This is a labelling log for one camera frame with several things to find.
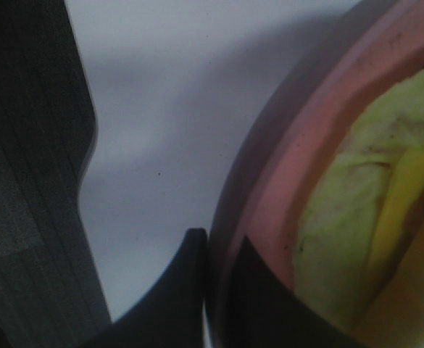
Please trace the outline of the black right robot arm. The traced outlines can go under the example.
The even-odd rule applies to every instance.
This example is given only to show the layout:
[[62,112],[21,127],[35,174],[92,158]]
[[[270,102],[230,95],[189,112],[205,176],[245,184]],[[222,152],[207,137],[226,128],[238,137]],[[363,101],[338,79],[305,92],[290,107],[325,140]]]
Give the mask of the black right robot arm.
[[0,347],[354,347],[269,271],[237,223],[302,104],[389,1],[361,1],[283,81],[233,163],[207,235],[109,319],[77,208],[96,118],[62,1],[0,1]]

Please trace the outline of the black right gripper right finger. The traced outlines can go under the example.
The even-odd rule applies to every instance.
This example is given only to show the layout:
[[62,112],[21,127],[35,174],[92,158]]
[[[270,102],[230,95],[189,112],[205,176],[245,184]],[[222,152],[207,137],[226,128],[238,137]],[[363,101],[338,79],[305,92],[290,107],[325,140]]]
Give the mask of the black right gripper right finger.
[[229,288],[230,347],[361,347],[314,314],[243,240]]

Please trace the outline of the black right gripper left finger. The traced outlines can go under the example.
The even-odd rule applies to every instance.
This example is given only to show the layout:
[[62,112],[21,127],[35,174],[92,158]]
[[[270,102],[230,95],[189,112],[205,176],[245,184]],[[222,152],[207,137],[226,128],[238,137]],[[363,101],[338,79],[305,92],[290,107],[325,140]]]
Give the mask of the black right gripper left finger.
[[207,233],[191,228],[144,297],[82,347],[203,347]]

